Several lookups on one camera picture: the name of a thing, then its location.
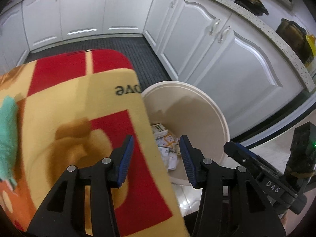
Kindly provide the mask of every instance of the teal cloth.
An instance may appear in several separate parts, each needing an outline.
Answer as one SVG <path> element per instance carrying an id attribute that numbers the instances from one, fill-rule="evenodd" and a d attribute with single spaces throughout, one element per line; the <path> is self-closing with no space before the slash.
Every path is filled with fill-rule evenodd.
<path id="1" fill-rule="evenodd" d="M 18 150 L 17 111 L 15 100 L 6 96 L 0 108 L 0 179 L 8 180 L 13 190 L 17 185 L 12 171 Z"/>

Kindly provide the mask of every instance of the floor mat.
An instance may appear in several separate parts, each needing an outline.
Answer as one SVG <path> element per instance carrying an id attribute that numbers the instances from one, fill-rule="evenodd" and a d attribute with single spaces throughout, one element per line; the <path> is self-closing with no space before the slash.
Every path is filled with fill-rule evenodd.
<path id="1" fill-rule="evenodd" d="M 142 90 L 155 83 L 170 80 L 163 65 L 146 39 L 142 37 L 102 38 L 63 44 L 37 53 L 30 53 L 26 63 L 61 53 L 89 49 L 112 49 L 124 54 L 132 63 Z"/>

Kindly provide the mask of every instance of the silver handle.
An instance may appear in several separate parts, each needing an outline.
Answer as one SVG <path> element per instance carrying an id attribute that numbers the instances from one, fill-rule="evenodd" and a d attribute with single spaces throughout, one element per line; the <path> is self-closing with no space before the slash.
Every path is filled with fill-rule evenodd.
<path id="1" fill-rule="evenodd" d="M 228 27 L 222 32 L 221 37 L 220 37 L 220 39 L 218 40 L 219 43 L 221 43 L 221 42 L 223 41 L 225 35 L 227 34 L 228 31 L 230 31 L 230 29 L 231 29 L 231 27 L 228 26 Z"/>
<path id="2" fill-rule="evenodd" d="M 177 1 L 177 0 L 172 0 L 172 1 L 171 1 L 171 8 L 174 7 L 174 5 L 176 4 L 176 1 Z"/>
<path id="3" fill-rule="evenodd" d="M 214 31 L 216 30 L 216 28 L 218 27 L 218 25 L 220 24 L 221 19 L 218 19 L 212 26 L 212 29 L 210 31 L 210 36 L 212 36 L 214 34 Z"/>

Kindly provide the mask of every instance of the speckled countertop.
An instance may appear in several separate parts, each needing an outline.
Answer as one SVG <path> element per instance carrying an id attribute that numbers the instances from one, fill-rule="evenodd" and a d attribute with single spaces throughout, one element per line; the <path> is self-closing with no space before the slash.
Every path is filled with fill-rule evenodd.
<path id="1" fill-rule="evenodd" d="M 3 9 L 2 13 L 7 11 L 14 5 L 20 3 L 21 1 L 23 0 L 15 0 L 14 2 L 10 3 Z M 293 66 L 293 69 L 297 73 L 298 77 L 301 79 L 301 83 L 303 84 L 303 86 L 306 87 L 306 90 L 312 92 L 312 90 L 315 88 L 315 84 L 307 69 L 305 68 L 301 60 L 298 58 L 298 56 L 295 54 L 295 52 L 293 52 L 293 50 L 289 47 L 289 45 L 271 27 L 269 27 L 266 23 L 264 23 L 257 16 L 253 15 L 245 8 L 237 5 L 236 3 L 230 0 L 212 1 L 233 11 L 240 17 L 247 20 L 250 24 L 258 28 L 258 30 L 275 45 L 275 47 L 280 51 L 284 58 L 287 59 L 289 64 Z"/>

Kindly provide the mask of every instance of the beige trash bin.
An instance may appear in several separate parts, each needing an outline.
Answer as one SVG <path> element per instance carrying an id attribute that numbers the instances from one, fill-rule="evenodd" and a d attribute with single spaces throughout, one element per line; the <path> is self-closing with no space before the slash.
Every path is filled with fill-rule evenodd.
<path id="1" fill-rule="evenodd" d="M 193 147 L 206 158 L 222 164 L 227 158 L 223 146 L 230 141 L 224 115 L 215 102 L 198 88 L 178 82 L 164 81 L 148 87 L 142 93 L 151 124 L 162 123 L 177 138 L 186 134 Z M 169 171 L 170 181 L 191 185 L 182 160 Z"/>

